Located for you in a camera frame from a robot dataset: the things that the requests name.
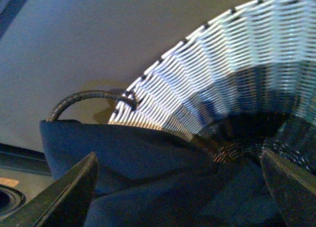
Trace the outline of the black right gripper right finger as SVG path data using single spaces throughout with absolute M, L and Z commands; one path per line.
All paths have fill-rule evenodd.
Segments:
M 316 177 L 270 149 L 261 155 L 269 192 L 288 227 L 316 225 Z

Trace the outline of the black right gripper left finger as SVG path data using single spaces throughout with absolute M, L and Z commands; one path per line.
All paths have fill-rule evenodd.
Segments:
M 95 195 L 97 177 L 98 160 L 92 152 L 0 225 L 82 227 Z

